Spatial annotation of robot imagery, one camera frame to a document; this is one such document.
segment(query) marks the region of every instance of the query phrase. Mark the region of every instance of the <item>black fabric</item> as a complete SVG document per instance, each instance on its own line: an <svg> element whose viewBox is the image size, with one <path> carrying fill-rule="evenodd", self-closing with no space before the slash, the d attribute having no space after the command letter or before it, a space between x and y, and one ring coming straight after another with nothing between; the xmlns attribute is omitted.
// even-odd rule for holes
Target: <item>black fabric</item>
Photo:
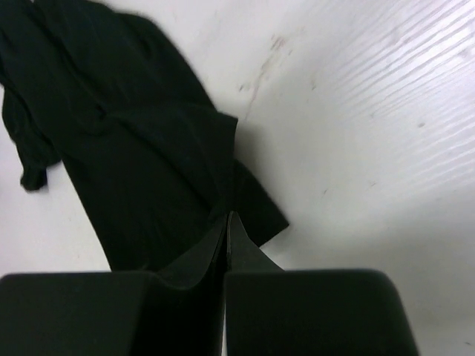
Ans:
<svg viewBox="0 0 475 356"><path fill-rule="evenodd" d="M371 270L226 274L229 356L417 356L398 291Z"/></svg>
<svg viewBox="0 0 475 356"><path fill-rule="evenodd" d="M233 272L282 271L250 239L239 214L232 211L227 225L227 263Z"/></svg>
<svg viewBox="0 0 475 356"><path fill-rule="evenodd" d="M238 121L149 20L0 0L0 82L23 186L62 160L113 270L160 270L231 210L257 245L287 227L234 159Z"/></svg>

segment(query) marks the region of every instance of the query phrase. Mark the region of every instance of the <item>black garment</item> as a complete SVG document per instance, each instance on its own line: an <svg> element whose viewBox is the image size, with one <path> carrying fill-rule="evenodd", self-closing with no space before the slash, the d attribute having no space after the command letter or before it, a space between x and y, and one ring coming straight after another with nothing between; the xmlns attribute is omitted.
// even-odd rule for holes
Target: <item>black garment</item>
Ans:
<svg viewBox="0 0 475 356"><path fill-rule="evenodd" d="M235 212L157 273L1 279L0 355L218 356L225 300L230 356L418 355L384 274L281 271Z"/></svg>
<svg viewBox="0 0 475 356"><path fill-rule="evenodd" d="M258 245L287 227L233 158L237 120L149 20L0 0L0 82L23 186L61 159L113 270L158 271L232 210Z"/></svg>

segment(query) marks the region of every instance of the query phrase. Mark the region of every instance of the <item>black dress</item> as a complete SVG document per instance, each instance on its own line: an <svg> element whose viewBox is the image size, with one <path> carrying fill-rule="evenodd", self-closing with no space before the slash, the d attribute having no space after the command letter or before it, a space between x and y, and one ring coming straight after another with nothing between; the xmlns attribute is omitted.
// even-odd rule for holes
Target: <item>black dress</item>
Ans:
<svg viewBox="0 0 475 356"><path fill-rule="evenodd" d="M23 186L40 189L62 160L113 270L160 270L230 211L257 245L287 227L234 159L238 121L149 20L0 0L0 82Z"/></svg>

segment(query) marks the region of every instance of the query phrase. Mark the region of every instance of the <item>floor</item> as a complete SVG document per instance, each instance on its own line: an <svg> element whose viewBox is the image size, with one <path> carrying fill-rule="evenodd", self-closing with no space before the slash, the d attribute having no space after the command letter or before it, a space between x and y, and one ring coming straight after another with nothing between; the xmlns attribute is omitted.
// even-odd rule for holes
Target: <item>floor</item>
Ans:
<svg viewBox="0 0 475 356"><path fill-rule="evenodd" d="M475 0L109 0L153 18L292 227L284 268L384 271L422 355L475 355ZM0 129L0 274L108 265L62 167Z"/></svg>

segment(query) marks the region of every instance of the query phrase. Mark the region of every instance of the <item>white floor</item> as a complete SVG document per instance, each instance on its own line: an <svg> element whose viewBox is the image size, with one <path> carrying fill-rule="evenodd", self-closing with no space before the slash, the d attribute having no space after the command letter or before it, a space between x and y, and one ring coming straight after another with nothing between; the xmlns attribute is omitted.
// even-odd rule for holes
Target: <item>white floor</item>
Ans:
<svg viewBox="0 0 475 356"><path fill-rule="evenodd" d="M152 17L292 227L285 268L371 267L423 355L475 355L475 0L109 0ZM63 168L19 187L0 130L0 274L107 269Z"/></svg>

